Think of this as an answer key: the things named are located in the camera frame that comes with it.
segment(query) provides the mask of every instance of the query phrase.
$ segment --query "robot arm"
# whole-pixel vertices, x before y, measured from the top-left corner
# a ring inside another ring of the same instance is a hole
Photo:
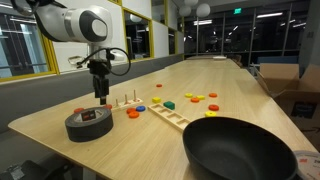
[[[99,6],[89,8],[68,9],[54,0],[26,0],[32,12],[17,6],[11,0],[12,6],[25,16],[35,15],[40,31],[55,42],[87,43],[90,55],[81,63],[89,61],[88,68],[93,74],[95,97],[100,98],[100,104],[106,104],[109,94],[109,82],[105,78],[111,71],[110,60],[122,60],[124,57],[113,53],[110,48],[112,40],[112,20],[110,12]]]

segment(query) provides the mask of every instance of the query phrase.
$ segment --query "blue disc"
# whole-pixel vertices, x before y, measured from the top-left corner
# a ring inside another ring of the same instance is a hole
[[[144,106],[138,106],[137,108],[136,108],[136,111],[138,111],[138,112],[143,112],[143,111],[145,111],[146,110],[146,107],[144,107]]]

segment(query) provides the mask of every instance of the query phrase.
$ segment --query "roll of tape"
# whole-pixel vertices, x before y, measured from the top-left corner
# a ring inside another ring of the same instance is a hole
[[[95,107],[72,114],[65,125],[71,141],[87,142],[107,134],[113,127],[113,119],[110,109]]]

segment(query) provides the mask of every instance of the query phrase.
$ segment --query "exit sign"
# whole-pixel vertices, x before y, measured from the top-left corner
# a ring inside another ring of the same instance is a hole
[[[233,14],[241,14],[242,8],[237,8],[234,9],[234,13]]]

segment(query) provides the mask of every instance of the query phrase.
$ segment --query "cardboard box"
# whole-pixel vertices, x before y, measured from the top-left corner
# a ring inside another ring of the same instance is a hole
[[[298,64],[260,64],[258,82],[320,151],[320,66],[299,78]]]

